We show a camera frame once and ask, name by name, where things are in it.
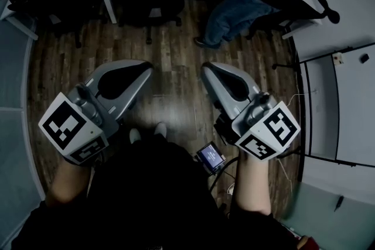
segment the black frame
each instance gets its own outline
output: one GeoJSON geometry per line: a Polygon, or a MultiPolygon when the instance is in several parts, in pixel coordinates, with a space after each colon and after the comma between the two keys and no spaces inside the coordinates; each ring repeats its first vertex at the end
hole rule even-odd
{"type": "MultiPolygon", "coordinates": [[[[294,41],[292,40],[292,38],[290,38],[289,41],[291,42],[291,47],[292,47],[293,52],[296,53],[294,41]]],[[[355,47],[355,48],[347,47],[343,50],[338,50],[338,51],[326,53],[326,54],[323,54],[321,56],[314,57],[312,59],[308,59],[308,60],[304,60],[304,61],[299,61],[298,55],[296,55],[295,64],[292,64],[290,66],[278,65],[278,64],[274,65],[274,69],[276,69],[277,66],[293,68],[297,73],[297,84],[298,84],[298,88],[299,88],[300,91],[301,90],[303,91],[303,87],[304,87],[303,81],[302,81],[302,73],[301,73],[301,65],[304,65],[304,68],[305,68],[305,71],[306,71],[308,93],[311,93],[309,72],[308,72],[308,68],[307,68],[307,63],[309,61],[313,61],[313,60],[321,59],[323,57],[331,56],[333,69],[335,71],[337,101],[338,101],[338,104],[339,104],[338,105],[338,111],[339,111],[338,118],[339,119],[338,119],[337,144],[336,144],[335,159],[327,159],[325,157],[319,157],[319,156],[311,155],[311,145],[312,145],[312,104],[311,104],[311,96],[309,97],[309,112],[310,112],[310,137],[309,138],[310,138],[310,141],[309,141],[309,152],[308,152],[308,154],[306,154],[306,151],[305,151],[306,150],[305,149],[305,145],[306,145],[306,140],[305,140],[306,139],[306,125],[305,125],[306,124],[306,114],[305,114],[306,104],[305,104],[305,97],[300,97],[299,104],[300,104],[300,107],[301,107],[301,151],[299,153],[300,154],[300,161],[299,161],[299,170],[298,170],[298,181],[302,181],[305,157],[311,157],[311,158],[314,158],[314,159],[325,160],[327,162],[338,163],[339,165],[348,165],[348,166],[351,166],[351,167],[364,166],[364,167],[375,168],[375,166],[373,166],[373,165],[365,165],[365,164],[361,164],[361,163],[354,163],[354,162],[347,162],[347,161],[344,161],[344,160],[337,160],[338,147],[339,147],[339,136],[340,136],[340,102],[339,102],[340,100],[339,100],[339,89],[338,89],[338,85],[337,85],[336,69],[335,69],[335,65],[334,65],[334,62],[333,62],[333,58],[332,58],[332,55],[335,54],[335,53],[347,53],[347,52],[355,51],[355,50],[362,49],[362,48],[369,47],[369,46],[373,46],[373,45],[375,45],[375,43],[370,43],[370,44],[366,44],[364,46],[355,47]]]]}

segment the whiteboard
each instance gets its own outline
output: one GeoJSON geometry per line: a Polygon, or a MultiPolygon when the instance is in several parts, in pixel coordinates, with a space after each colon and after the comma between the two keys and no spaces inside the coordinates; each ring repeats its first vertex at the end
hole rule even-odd
{"type": "Polygon", "coordinates": [[[343,53],[335,66],[340,128],[337,160],[375,166],[375,45],[343,53]],[[370,59],[361,63],[362,55],[370,59]]]}

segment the wooden floor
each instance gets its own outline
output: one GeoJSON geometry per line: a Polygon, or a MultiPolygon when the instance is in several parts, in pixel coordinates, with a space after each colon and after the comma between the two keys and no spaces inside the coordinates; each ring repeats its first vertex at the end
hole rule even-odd
{"type": "MultiPolygon", "coordinates": [[[[265,34],[258,32],[252,41],[240,36],[224,44],[220,51],[202,50],[193,44],[193,38],[199,35],[199,24],[206,14],[203,1],[186,0],[185,9],[180,14],[182,27],[176,27],[171,22],[153,28],[154,42],[149,46],[145,43],[144,29],[119,28],[110,22],[106,25],[99,21],[85,24],[81,49],[75,48],[72,34],[56,39],[52,33],[38,30],[39,40],[29,67],[28,121],[34,160],[45,190],[51,185],[60,158],[38,128],[38,122],[59,92],[67,94],[105,62],[140,59],[154,65],[152,88],[128,112],[125,123],[152,128],[158,122],[166,122],[168,139],[185,147],[191,154],[214,141],[228,160],[238,155],[237,148],[224,146],[213,129],[217,112],[200,79],[200,66],[205,61],[218,61],[241,68],[254,77],[263,91],[269,91],[278,101],[289,102],[297,93],[293,71],[271,68],[276,62],[290,63],[288,42],[275,32],[270,43],[265,34]]],[[[293,99],[289,108],[298,119],[298,97],[293,99]]],[[[125,140],[127,136],[122,135],[121,138],[125,140]]],[[[123,141],[118,141],[118,144],[126,145],[123,141]]],[[[291,149],[297,145],[298,141],[295,141],[291,149]]],[[[282,163],[288,177],[295,183],[299,157],[289,156],[282,163]]],[[[228,172],[235,176],[236,164],[228,168],[228,172]]],[[[218,205],[230,203],[226,191],[233,182],[227,174],[219,180],[213,191],[218,205]]],[[[273,213],[280,217],[291,198],[291,191],[289,181],[276,160],[270,162],[270,191],[273,213]]]]}

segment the desk leg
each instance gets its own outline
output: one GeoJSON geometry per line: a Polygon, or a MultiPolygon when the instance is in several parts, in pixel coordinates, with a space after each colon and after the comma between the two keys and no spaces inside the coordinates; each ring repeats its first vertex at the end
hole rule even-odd
{"type": "Polygon", "coordinates": [[[117,23],[115,13],[113,11],[112,1],[111,0],[104,0],[105,7],[107,8],[108,14],[111,18],[113,24],[117,23]]]}
{"type": "Polygon", "coordinates": [[[310,23],[310,22],[306,23],[306,24],[304,24],[304,25],[302,25],[302,26],[300,26],[300,27],[292,30],[291,32],[288,32],[288,33],[284,34],[281,37],[282,37],[283,40],[286,40],[287,38],[293,36],[296,32],[299,32],[299,31],[301,31],[302,29],[305,29],[305,28],[309,28],[312,25],[314,25],[314,23],[310,23]]]}
{"type": "Polygon", "coordinates": [[[37,40],[38,36],[35,32],[30,30],[27,26],[23,25],[22,22],[18,21],[15,17],[7,17],[6,19],[10,24],[17,27],[21,32],[27,34],[29,37],[31,37],[33,40],[37,40]]]}

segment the white shoe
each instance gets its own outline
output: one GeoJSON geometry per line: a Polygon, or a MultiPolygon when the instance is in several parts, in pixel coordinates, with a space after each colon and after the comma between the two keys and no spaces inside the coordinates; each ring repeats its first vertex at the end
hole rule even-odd
{"type": "Polygon", "coordinates": [[[162,135],[164,138],[166,138],[166,125],[164,122],[160,122],[155,127],[154,135],[162,135]]]}
{"type": "Polygon", "coordinates": [[[141,134],[139,133],[139,131],[137,130],[137,128],[132,128],[130,130],[130,132],[129,132],[129,140],[130,140],[130,144],[133,144],[136,141],[140,141],[141,140],[141,134]]]}

